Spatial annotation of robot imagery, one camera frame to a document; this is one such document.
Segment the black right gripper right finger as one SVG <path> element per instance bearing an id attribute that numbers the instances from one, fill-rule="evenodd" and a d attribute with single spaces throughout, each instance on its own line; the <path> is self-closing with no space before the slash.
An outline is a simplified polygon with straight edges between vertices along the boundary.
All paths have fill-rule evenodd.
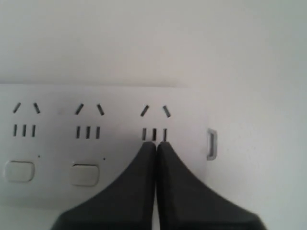
<path id="1" fill-rule="evenodd" d="M 254 213 L 201 182 L 169 142 L 157 148 L 157 203 L 162 230 L 264 230 Z"/>

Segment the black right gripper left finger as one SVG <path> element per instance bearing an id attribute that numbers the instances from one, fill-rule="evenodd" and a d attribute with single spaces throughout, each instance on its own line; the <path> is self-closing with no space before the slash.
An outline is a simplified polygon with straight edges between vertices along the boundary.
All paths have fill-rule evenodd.
<path id="1" fill-rule="evenodd" d="M 54 230 L 150 230 L 156 145 L 144 142 L 127 169 L 106 189 L 62 213 Z"/>

